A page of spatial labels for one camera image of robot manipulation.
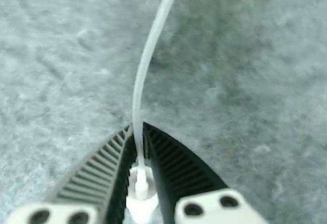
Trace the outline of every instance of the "gripper jaw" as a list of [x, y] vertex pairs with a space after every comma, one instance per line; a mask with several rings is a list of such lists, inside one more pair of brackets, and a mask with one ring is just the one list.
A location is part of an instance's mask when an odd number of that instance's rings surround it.
[[46, 198], [53, 204], [92, 205], [99, 223], [124, 219], [129, 169], [136, 158], [132, 127], [113, 135], [61, 181]]
[[184, 197], [228, 188], [197, 155], [160, 129], [145, 123], [145, 141], [165, 223], [175, 223]]
[[[151, 164], [165, 223], [211, 224], [217, 220], [247, 223], [248, 220], [267, 224], [239, 193], [229, 189], [182, 143], [148, 123], [144, 123], [143, 134], [145, 156]], [[44, 203], [14, 210], [6, 224], [122, 224], [129, 170], [135, 160], [132, 126], [128, 126], [87, 155]], [[233, 205], [237, 208], [231, 212]], [[194, 215], [203, 215], [204, 219], [193, 218]]]

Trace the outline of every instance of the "mounting hole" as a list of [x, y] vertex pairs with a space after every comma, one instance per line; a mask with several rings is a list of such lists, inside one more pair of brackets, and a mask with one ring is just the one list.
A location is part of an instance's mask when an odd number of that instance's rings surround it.
[[233, 197], [225, 196], [220, 199], [220, 203], [223, 207], [237, 207], [239, 205], [239, 202]]
[[203, 214], [201, 206], [197, 204], [188, 204], [184, 208], [184, 212], [188, 216], [199, 216]]
[[68, 224], [87, 224], [88, 222], [88, 214], [85, 212], [78, 212], [71, 216]]
[[44, 224], [49, 219], [49, 216], [49, 210], [39, 210], [31, 216], [29, 224]]

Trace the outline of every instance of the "white plastic connector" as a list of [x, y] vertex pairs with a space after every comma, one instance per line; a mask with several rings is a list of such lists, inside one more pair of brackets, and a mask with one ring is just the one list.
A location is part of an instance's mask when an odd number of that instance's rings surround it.
[[141, 191], [136, 189], [137, 167], [130, 170], [128, 196], [126, 198], [126, 207], [129, 210], [132, 219], [136, 224], [146, 224], [150, 221], [155, 208], [159, 204], [158, 194], [155, 189], [152, 170], [145, 167], [146, 179], [148, 184], [147, 195], [144, 200], [137, 196]]
[[93, 206], [49, 203], [33, 203], [16, 209], [5, 222], [5, 224], [27, 223], [100, 224], [97, 210]]
[[222, 189], [181, 198], [176, 224], [268, 224], [235, 190]]
[[144, 168], [137, 169], [135, 193], [140, 201], [144, 201], [148, 197], [149, 184], [147, 182], [147, 175]]

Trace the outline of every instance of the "translucent tubing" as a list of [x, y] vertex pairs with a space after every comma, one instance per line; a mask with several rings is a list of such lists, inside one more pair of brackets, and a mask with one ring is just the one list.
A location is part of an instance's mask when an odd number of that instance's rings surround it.
[[143, 121], [141, 119], [142, 92], [155, 46], [158, 42], [173, 2], [174, 0], [161, 0], [154, 22], [150, 29], [147, 42], [143, 49], [134, 84], [132, 125], [138, 161], [137, 183], [135, 187], [139, 189], [139, 191], [136, 191], [136, 194], [139, 192], [139, 198], [146, 198], [148, 195], [148, 184], [145, 173], [143, 150]]

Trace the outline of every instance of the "gray textured surface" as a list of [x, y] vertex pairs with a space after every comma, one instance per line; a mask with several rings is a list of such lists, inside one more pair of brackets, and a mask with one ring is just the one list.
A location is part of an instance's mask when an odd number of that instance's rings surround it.
[[[158, 3], [0, 0], [0, 222], [130, 120]], [[327, 223], [326, 17], [327, 0], [177, 0], [147, 78], [147, 121], [272, 224]]]

